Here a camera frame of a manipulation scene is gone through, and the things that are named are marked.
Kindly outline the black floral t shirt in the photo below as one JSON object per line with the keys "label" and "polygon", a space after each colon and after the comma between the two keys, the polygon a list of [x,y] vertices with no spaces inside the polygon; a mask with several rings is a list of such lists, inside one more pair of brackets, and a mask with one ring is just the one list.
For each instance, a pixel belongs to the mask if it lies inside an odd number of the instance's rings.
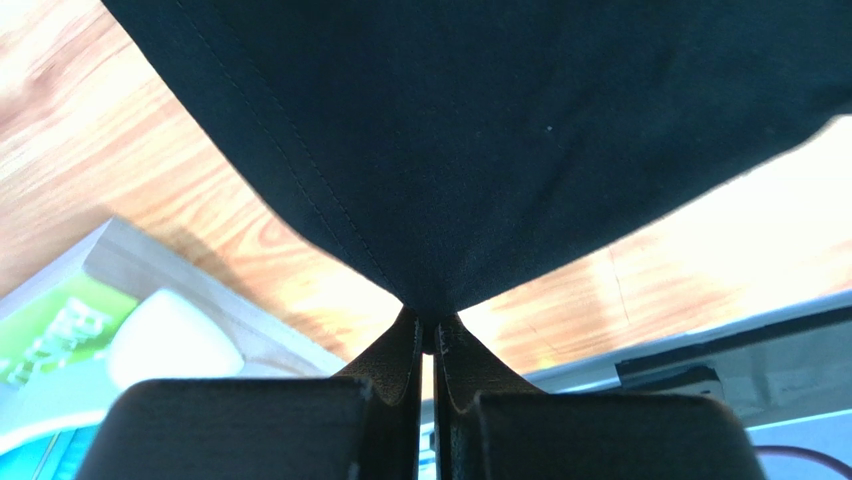
{"label": "black floral t shirt", "polygon": [[851,110],[847,1],[110,1],[293,230],[419,313],[549,273]]}

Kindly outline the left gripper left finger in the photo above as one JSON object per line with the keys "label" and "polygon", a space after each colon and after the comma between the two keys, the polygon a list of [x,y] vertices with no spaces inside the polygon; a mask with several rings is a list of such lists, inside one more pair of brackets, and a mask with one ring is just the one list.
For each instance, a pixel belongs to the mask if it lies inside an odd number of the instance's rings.
{"label": "left gripper left finger", "polygon": [[403,309],[326,379],[148,380],[110,409],[81,479],[413,479],[423,326]]}

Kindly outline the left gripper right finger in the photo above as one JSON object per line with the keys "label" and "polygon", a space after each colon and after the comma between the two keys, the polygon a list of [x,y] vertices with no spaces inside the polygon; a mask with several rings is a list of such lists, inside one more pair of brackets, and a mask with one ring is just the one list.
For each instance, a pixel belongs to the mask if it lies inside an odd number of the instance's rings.
{"label": "left gripper right finger", "polygon": [[457,316],[434,328],[441,479],[760,479],[739,421],[700,396],[548,394]]}

